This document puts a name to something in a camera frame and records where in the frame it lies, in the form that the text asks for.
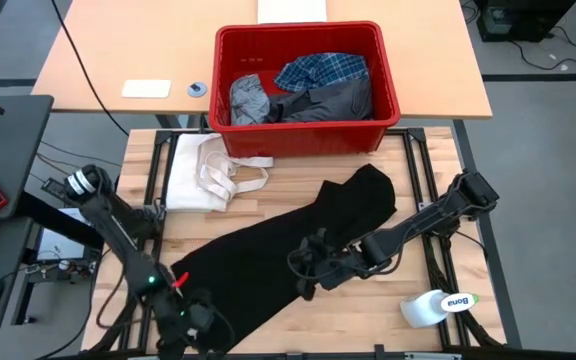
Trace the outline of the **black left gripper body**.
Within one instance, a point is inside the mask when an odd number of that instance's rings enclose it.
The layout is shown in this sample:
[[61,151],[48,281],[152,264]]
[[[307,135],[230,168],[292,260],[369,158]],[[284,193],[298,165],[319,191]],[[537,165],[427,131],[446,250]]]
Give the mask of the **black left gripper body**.
[[188,347],[199,353],[207,348],[199,343],[199,336],[207,334],[215,320],[215,312],[198,301],[184,304],[176,296],[156,299],[156,326],[159,332],[159,355],[184,355]]

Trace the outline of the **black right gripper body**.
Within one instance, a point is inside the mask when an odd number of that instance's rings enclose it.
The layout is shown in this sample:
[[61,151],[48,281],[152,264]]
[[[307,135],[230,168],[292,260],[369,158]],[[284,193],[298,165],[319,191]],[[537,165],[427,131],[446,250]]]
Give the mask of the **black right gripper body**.
[[325,290],[335,289],[353,277],[368,277],[363,253],[354,245],[341,251],[335,251],[331,246],[317,245],[315,253],[315,279]]

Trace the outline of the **black garment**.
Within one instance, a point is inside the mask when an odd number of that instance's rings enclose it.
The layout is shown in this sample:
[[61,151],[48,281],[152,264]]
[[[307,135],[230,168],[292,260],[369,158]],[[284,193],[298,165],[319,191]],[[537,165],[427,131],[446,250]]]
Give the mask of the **black garment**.
[[336,249],[385,223],[395,212],[391,180],[371,164],[342,184],[323,182],[305,207],[216,238],[172,264],[187,279],[183,294],[217,309],[201,350],[226,353],[299,296],[287,256],[324,230]]

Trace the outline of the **red plastic laundry bin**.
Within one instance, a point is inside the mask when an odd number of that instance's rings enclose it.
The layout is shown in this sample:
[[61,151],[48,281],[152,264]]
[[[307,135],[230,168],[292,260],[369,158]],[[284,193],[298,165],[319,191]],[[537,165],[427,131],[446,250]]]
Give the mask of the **red plastic laundry bin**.
[[[372,86],[372,117],[329,122],[233,125],[230,87],[257,74],[269,95],[283,91],[274,77],[299,56],[324,52],[361,55]],[[215,37],[209,125],[220,133],[230,155],[305,156],[376,150],[400,117],[381,28],[372,21],[229,25]]]

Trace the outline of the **dark grey shirt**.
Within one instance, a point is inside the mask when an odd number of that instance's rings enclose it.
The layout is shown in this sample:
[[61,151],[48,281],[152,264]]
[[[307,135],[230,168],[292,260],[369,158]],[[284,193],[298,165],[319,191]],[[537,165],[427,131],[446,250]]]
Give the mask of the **dark grey shirt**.
[[368,77],[271,96],[269,100],[266,123],[362,121],[373,115],[372,85]]

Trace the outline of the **white canvas tote bag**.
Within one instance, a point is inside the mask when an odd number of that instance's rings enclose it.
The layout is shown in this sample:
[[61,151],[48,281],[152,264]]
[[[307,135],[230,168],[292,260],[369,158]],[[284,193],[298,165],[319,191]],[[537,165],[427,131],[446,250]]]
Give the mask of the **white canvas tote bag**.
[[[230,156],[220,134],[182,134],[168,177],[166,207],[172,212],[225,212],[237,194],[262,189],[273,166],[273,157]],[[257,169],[260,176],[236,183],[233,177],[241,167]]]

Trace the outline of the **light grey garment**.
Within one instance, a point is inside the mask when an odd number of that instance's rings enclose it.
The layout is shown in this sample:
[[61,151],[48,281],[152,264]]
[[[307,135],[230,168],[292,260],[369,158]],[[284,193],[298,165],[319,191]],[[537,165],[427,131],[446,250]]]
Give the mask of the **light grey garment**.
[[270,112],[270,100],[258,74],[238,78],[230,87],[232,126],[263,124]]

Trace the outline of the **blue plaid shirt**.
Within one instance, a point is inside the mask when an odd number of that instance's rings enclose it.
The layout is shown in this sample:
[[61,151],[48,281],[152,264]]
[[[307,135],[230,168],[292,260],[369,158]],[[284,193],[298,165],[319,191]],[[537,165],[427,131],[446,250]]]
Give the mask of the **blue plaid shirt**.
[[300,56],[285,64],[274,83],[283,91],[299,92],[368,76],[363,56],[326,52]]

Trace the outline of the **black power adapter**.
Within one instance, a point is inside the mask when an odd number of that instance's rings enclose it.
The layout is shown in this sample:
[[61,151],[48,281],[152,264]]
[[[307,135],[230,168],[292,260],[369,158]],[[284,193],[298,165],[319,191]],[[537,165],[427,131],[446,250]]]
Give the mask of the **black power adapter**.
[[77,197],[77,193],[67,180],[60,182],[56,179],[49,178],[42,184],[41,189],[64,202],[74,200]]

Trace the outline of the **white rectangular pad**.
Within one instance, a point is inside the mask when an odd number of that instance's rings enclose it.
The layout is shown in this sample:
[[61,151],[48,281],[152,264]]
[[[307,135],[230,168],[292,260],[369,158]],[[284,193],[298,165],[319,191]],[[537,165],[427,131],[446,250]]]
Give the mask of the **white rectangular pad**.
[[124,98],[162,99],[170,94],[170,80],[126,80],[121,96]]

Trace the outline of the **white paper sheet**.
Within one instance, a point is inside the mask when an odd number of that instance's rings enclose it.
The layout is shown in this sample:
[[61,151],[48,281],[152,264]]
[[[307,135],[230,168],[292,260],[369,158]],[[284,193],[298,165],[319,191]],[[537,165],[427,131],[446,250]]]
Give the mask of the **white paper sheet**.
[[257,23],[326,22],[327,0],[257,0]]

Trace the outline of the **black side desk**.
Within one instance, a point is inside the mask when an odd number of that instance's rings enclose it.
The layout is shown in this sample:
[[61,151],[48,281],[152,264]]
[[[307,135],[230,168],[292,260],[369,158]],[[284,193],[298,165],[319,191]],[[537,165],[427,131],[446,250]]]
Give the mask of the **black side desk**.
[[93,249],[103,247],[92,227],[24,190],[53,102],[48,95],[0,96],[0,190],[8,200],[0,210],[0,328],[33,225]]

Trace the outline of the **light wood desk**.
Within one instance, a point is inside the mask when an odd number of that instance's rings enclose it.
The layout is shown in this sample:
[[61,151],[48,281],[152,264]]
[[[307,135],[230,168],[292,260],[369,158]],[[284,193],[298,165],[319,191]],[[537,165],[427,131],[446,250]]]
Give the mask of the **light wood desk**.
[[[327,0],[327,18],[380,26],[403,116],[491,118],[459,0]],[[217,30],[256,21],[257,0],[73,0],[32,92],[61,112],[205,112],[187,88],[211,82]],[[151,79],[167,98],[121,96]]]

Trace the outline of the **black computer tower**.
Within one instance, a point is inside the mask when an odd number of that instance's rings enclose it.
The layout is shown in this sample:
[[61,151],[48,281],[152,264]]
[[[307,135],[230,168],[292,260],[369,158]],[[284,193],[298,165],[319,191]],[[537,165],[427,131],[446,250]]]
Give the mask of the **black computer tower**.
[[474,0],[483,42],[540,42],[576,0]]

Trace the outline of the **black metal table frame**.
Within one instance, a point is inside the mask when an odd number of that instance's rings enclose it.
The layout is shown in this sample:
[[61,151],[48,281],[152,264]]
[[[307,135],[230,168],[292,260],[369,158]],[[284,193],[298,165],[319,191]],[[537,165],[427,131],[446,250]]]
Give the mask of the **black metal table frame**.
[[[386,137],[390,140],[401,140],[408,172],[411,176],[412,191],[417,197],[421,195],[421,185],[418,170],[414,164],[415,156],[413,146],[418,145],[423,170],[426,177],[427,188],[430,198],[438,198],[437,186],[432,171],[430,150],[426,132],[422,128],[395,128],[386,131]],[[424,256],[428,267],[430,283],[441,290],[455,290],[457,277],[452,263],[450,241],[448,237],[455,233],[454,224],[438,230],[434,233],[430,230],[421,230],[424,245]],[[142,315],[137,322],[140,330],[139,341],[135,347],[127,345],[129,329],[112,330],[104,335],[98,344],[89,350],[83,350],[71,360],[158,360],[154,354],[146,350],[146,337],[149,333],[148,322],[152,316],[148,313]],[[388,352],[384,346],[377,344],[372,352],[303,352],[283,351],[274,353],[231,353],[224,360],[423,360],[429,358],[458,360],[464,353],[480,356],[486,351],[505,350],[507,346],[493,339],[484,327],[469,313],[463,313],[455,317],[456,331],[459,337],[458,344],[452,344],[449,340],[449,329],[445,321],[437,325],[441,348],[436,351],[412,351],[412,352]]]

